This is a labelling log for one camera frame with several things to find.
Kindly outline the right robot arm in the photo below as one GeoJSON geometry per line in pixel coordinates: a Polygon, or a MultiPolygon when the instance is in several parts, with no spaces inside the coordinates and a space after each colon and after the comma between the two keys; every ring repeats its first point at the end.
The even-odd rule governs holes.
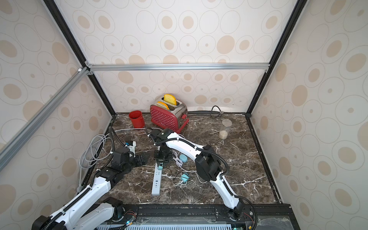
{"type": "Polygon", "coordinates": [[[147,136],[158,147],[154,159],[157,164],[163,164],[174,159],[174,153],[180,152],[195,163],[196,174],[205,182],[213,185],[219,193],[224,205],[229,208],[229,216],[238,221],[241,216],[251,218],[253,225],[257,225],[257,211],[252,202],[237,195],[231,188],[225,176],[230,172],[226,161],[218,155],[210,145],[201,146],[188,141],[171,129],[160,130],[145,128],[147,136]]]}

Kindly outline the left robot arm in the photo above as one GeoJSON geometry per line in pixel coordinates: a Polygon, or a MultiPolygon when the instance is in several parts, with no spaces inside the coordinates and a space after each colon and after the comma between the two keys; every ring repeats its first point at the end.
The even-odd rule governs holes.
{"type": "Polygon", "coordinates": [[[124,175],[133,168],[146,165],[146,158],[142,154],[135,154],[128,147],[121,147],[112,151],[111,165],[106,166],[95,174],[94,181],[84,188],[69,203],[46,217],[41,215],[33,225],[33,230],[93,230],[107,220],[119,222],[126,213],[132,218],[127,221],[130,225],[136,218],[132,211],[126,211],[121,201],[108,198],[94,210],[90,208],[103,195],[108,193],[124,175]]]}

